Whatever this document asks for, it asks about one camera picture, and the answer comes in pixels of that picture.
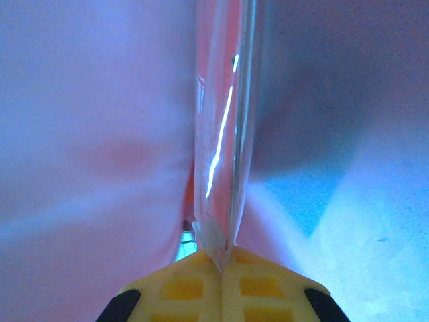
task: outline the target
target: black rubber edge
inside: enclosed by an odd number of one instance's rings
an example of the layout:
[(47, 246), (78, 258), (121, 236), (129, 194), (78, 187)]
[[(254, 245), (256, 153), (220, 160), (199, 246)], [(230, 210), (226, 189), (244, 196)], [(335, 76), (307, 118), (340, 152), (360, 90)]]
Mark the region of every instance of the black rubber edge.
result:
[(312, 288), (307, 288), (304, 292), (320, 322), (350, 322), (343, 310), (329, 295)]
[(114, 297), (95, 322), (127, 322), (140, 296), (138, 290), (128, 290)]

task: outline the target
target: pink fabric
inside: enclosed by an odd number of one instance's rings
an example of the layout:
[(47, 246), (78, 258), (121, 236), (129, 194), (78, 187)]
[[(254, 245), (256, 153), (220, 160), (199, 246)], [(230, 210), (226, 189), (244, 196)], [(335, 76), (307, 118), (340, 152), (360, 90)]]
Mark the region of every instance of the pink fabric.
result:
[[(173, 260), (193, 151), (185, 3), (2, 3), (2, 320), (94, 321)], [(352, 321), (426, 321), (428, 5), (355, 3), (269, 2), (237, 243), (325, 284)]]

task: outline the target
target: transparent plastic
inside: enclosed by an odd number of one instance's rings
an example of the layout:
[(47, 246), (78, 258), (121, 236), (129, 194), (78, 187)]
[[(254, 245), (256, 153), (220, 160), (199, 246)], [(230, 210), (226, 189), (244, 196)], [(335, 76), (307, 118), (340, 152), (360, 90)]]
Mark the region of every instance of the transparent plastic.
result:
[(193, 228), (222, 271), (237, 236), (249, 176), (261, 44), (256, 1), (197, 2)]

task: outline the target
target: clear plastic sleeve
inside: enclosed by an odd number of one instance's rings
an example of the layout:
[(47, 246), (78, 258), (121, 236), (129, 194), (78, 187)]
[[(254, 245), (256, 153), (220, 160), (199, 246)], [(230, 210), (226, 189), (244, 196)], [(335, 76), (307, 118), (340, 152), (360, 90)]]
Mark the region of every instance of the clear plastic sleeve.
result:
[(220, 271), (237, 236), (249, 176), (261, 52), (255, 42), (258, 9), (256, 1), (197, 2), (193, 227)]

